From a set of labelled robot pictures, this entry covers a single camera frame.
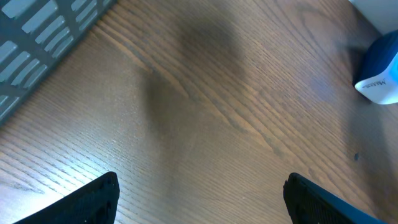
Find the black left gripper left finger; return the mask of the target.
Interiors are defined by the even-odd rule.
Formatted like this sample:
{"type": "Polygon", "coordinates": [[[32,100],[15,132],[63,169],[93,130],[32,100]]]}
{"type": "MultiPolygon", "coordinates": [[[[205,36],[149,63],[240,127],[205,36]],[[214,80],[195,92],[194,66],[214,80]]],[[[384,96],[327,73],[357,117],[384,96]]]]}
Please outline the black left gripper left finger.
{"type": "Polygon", "coordinates": [[[119,195],[117,174],[107,172],[17,224],[113,224],[119,195]]]}

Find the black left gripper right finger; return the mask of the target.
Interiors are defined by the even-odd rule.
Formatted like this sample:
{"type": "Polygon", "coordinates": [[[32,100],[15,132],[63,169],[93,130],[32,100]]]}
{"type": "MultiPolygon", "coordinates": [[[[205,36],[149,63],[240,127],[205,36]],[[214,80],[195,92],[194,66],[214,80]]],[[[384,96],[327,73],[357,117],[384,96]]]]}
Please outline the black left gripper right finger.
{"type": "Polygon", "coordinates": [[[283,197],[294,224],[382,223],[296,172],[285,181],[283,197]]]}

